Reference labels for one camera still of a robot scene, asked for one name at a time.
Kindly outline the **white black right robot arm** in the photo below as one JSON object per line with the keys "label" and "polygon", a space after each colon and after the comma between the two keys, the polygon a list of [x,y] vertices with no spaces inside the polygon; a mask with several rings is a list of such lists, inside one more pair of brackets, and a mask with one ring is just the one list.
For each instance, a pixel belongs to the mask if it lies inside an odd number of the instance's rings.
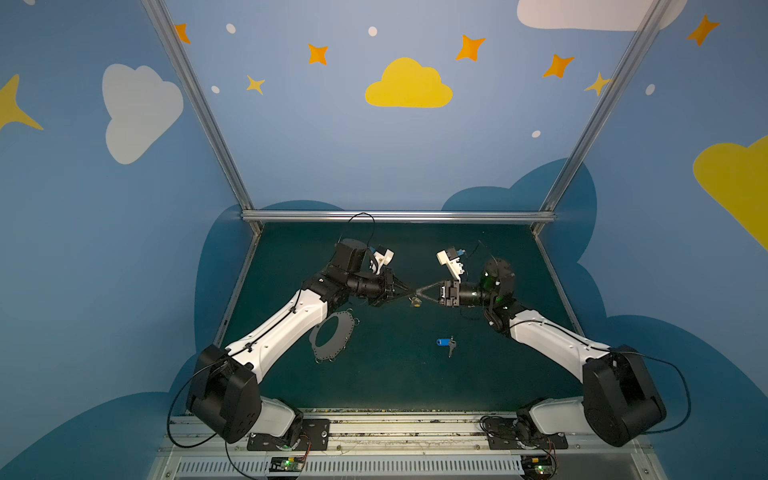
{"label": "white black right robot arm", "polygon": [[666,406],[640,352],[590,340],[524,306],[515,296],[516,277],[505,260],[487,261],[477,282],[463,280],[459,259],[441,254],[439,261],[450,279],[417,289],[417,298],[436,290],[432,300],[442,306],[481,308],[494,331],[546,356],[582,386],[575,397],[542,399],[518,410],[515,442],[534,448],[572,433],[621,447],[666,419]]}

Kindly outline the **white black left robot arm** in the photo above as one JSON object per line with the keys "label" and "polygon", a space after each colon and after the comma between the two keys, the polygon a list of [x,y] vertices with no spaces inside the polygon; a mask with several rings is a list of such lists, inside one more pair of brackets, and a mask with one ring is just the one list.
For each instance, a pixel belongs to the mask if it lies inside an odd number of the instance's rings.
{"label": "white black left robot arm", "polygon": [[210,345],[200,353],[187,383],[186,410],[228,444],[255,434],[283,447],[295,445],[303,414],[263,397],[260,384],[286,351],[349,298],[380,306],[406,295],[408,288],[389,266],[393,258],[394,252],[384,247],[373,250],[358,240],[338,241],[324,268],[303,281],[263,324],[224,348]]}

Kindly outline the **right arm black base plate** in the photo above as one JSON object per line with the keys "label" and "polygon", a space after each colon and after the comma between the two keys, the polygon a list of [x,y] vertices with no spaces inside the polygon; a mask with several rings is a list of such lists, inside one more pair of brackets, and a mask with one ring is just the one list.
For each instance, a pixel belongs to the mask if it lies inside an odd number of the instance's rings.
{"label": "right arm black base plate", "polygon": [[478,425],[486,435],[492,450],[526,449],[559,450],[567,449],[568,441],[564,434],[544,434],[540,432],[528,417],[501,417],[486,415],[480,418]]}

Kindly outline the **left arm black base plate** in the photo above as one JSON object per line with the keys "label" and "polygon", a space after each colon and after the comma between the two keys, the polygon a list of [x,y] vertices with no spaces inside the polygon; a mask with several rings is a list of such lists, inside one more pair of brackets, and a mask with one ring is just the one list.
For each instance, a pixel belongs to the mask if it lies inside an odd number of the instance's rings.
{"label": "left arm black base plate", "polygon": [[325,451],[328,447],[330,421],[328,419],[296,418],[282,436],[251,433],[248,451]]}

